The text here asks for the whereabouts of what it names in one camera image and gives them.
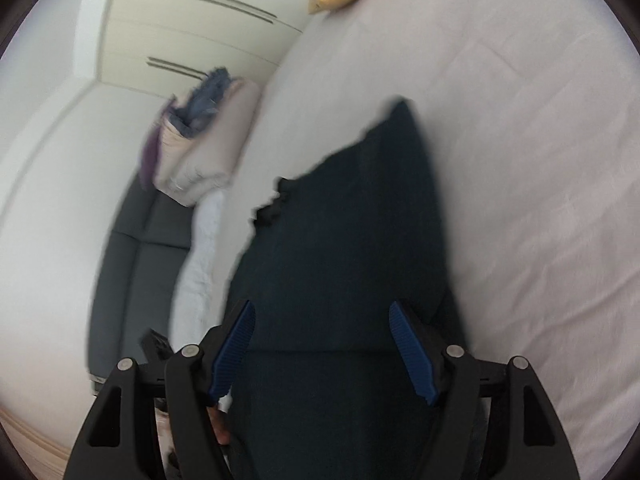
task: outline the purple cloth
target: purple cloth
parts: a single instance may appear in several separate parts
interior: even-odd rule
[[[156,121],[154,122],[148,136],[144,148],[142,148],[142,156],[140,157],[140,170],[138,176],[140,178],[140,186],[142,189],[152,189],[154,186],[154,177],[156,176],[156,167],[160,159],[160,132],[162,130],[162,118],[173,108],[175,97],[169,99],[160,110]]]

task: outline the metal rivet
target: metal rivet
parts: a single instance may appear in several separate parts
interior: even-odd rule
[[[520,370],[526,370],[527,368],[529,368],[529,361],[527,361],[521,355],[516,355],[516,357],[513,358],[513,366],[519,368]]]
[[[462,357],[465,354],[465,351],[462,346],[449,345],[447,346],[447,354],[451,357]]]
[[[195,357],[196,355],[198,355],[199,351],[200,347],[198,345],[187,345],[182,349],[180,353],[185,357]]]
[[[133,366],[133,359],[129,359],[128,357],[125,357],[124,359],[121,359],[120,362],[118,363],[118,370],[122,370],[123,372],[126,370],[129,370],[129,368],[131,368]]]

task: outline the hand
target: hand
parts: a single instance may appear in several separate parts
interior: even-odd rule
[[[218,407],[207,408],[207,411],[218,443],[220,446],[228,446],[231,442],[231,433],[226,428],[226,413],[219,410]]]

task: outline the white bedsheet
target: white bedsheet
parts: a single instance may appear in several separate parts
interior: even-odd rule
[[[268,88],[223,213],[209,325],[278,176],[414,101],[478,358],[523,354],[584,480],[640,418],[640,58],[602,0],[359,0]]]
[[[211,301],[211,275],[225,196],[225,189],[210,191],[193,213],[191,251],[175,285],[169,320],[169,341],[175,350],[199,343],[207,331],[205,316]]]

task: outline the clamp jaw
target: clamp jaw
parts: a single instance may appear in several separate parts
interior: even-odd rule
[[[460,346],[446,346],[398,302],[389,322],[416,393],[443,408],[415,480],[460,480],[483,397],[491,409],[479,480],[579,480],[560,420],[524,357],[505,365],[476,360]]]

